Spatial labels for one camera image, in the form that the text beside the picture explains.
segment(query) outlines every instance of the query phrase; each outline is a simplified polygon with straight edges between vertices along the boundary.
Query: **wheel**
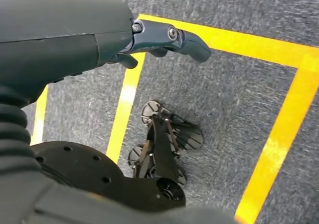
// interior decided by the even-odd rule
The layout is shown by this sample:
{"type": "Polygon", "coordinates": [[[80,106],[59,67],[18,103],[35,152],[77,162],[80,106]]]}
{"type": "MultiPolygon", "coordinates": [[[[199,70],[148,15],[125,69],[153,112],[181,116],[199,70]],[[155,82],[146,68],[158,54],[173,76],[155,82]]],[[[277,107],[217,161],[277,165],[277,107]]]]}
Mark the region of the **wheel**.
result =
{"type": "Polygon", "coordinates": [[[178,171],[178,179],[177,182],[180,187],[184,188],[187,182],[187,177],[186,176],[184,169],[182,169],[181,167],[178,167],[178,171]]]}
{"type": "Polygon", "coordinates": [[[140,159],[141,154],[142,153],[143,145],[137,145],[133,147],[127,158],[129,166],[133,169],[134,165],[140,159]]]}
{"type": "Polygon", "coordinates": [[[141,111],[141,122],[147,125],[149,123],[149,118],[152,115],[158,114],[161,105],[156,101],[150,101],[144,106],[141,111]]]}

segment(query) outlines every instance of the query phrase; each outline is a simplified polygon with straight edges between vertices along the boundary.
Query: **robotic foot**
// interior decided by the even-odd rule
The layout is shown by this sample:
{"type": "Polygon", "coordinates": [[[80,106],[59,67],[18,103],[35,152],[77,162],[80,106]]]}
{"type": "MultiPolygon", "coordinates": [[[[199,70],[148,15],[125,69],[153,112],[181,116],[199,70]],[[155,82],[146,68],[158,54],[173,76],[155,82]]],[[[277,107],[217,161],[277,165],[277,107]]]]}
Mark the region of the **robotic foot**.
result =
{"type": "Polygon", "coordinates": [[[133,169],[133,177],[169,178],[185,186],[187,178],[176,159],[181,157],[181,150],[196,150],[202,145],[199,127],[156,101],[147,102],[141,118],[147,126],[147,135],[145,144],[135,146],[129,154],[127,161],[133,169]]]}

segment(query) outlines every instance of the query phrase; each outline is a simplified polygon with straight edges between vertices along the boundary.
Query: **screw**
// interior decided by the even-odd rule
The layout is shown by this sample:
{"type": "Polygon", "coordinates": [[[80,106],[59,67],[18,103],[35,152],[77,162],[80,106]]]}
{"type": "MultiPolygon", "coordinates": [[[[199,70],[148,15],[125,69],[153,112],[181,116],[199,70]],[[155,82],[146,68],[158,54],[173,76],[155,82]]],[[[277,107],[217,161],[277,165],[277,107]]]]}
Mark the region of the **screw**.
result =
{"type": "Polygon", "coordinates": [[[141,32],[142,30],[142,27],[139,23],[135,23],[132,25],[132,29],[134,33],[141,32]]]}
{"type": "Polygon", "coordinates": [[[172,41],[175,41],[178,38],[178,31],[171,26],[168,29],[169,38],[172,41]]]}

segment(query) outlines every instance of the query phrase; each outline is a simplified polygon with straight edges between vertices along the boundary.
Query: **yellow floor marking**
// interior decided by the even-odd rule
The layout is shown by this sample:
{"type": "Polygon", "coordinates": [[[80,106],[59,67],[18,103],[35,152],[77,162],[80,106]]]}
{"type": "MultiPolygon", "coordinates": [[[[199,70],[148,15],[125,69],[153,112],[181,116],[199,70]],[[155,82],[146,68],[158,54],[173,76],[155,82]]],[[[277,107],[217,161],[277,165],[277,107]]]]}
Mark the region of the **yellow floor marking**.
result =
{"type": "MultiPolygon", "coordinates": [[[[141,14],[139,19],[171,23],[193,32],[210,48],[298,68],[289,92],[241,203],[236,217],[253,224],[286,157],[319,85],[319,48],[229,30],[141,14]]],[[[135,54],[135,69],[126,70],[106,154],[117,163],[129,122],[144,53],[135,54]]],[[[47,88],[37,103],[32,143],[42,141],[47,88]]]]}
{"type": "Polygon", "coordinates": [[[319,48],[146,14],[140,14],[138,18],[171,23],[177,28],[193,32],[213,49],[294,68],[312,60],[311,70],[319,72],[319,48]]]}
{"type": "Polygon", "coordinates": [[[144,62],[145,53],[136,53],[132,55],[138,64],[135,69],[126,69],[122,90],[116,110],[115,118],[111,132],[106,155],[114,163],[119,160],[122,143],[126,134],[132,106],[135,97],[136,88],[140,74],[144,62]]]}
{"type": "Polygon", "coordinates": [[[235,217],[254,224],[319,86],[319,73],[299,68],[239,203],[235,217]]]}
{"type": "Polygon", "coordinates": [[[30,145],[42,142],[44,135],[44,118],[46,116],[47,98],[48,93],[47,85],[36,102],[35,114],[34,118],[33,134],[31,137],[30,145]]]}

